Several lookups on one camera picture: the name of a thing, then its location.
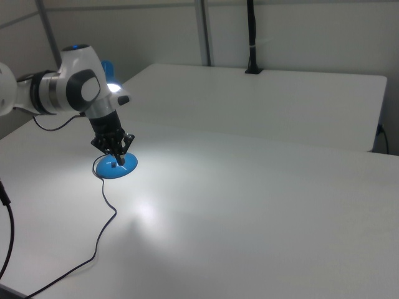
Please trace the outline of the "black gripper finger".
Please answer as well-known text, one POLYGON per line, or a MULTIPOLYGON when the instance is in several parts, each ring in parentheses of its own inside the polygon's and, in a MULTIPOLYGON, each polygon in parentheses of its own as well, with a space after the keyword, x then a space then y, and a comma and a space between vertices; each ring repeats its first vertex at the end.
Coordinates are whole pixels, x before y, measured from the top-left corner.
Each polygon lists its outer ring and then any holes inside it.
POLYGON ((135 136, 133 134, 125 133, 123 135, 123 138, 120 142, 119 152, 118 152, 118 156, 119 156, 118 164, 120 166, 123 166, 125 164, 125 155, 127 154, 128 149, 129 149, 130 145, 133 143, 134 139, 135 139, 135 136))
POLYGON ((119 153, 120 147, 119 147, 118 142, 115 141, 115 139, 113 139, 113 138, 106 139, 106 138, 95 137, 91 141, 91 145, 96 147, 102 153, 104 153, 106 155, 113 156, 116 159, 117 163, 120 164, 120 153, 119 153))

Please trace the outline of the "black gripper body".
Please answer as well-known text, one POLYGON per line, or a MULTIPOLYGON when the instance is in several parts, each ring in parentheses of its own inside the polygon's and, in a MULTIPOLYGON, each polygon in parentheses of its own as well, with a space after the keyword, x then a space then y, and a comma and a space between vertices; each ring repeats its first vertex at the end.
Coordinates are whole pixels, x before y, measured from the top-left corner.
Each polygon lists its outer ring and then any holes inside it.
POLYGON ((120 146, 125 131, 115 110, 100 118, 89 118, 89 122, 94 130, 95 137, 113 138, 120 146))

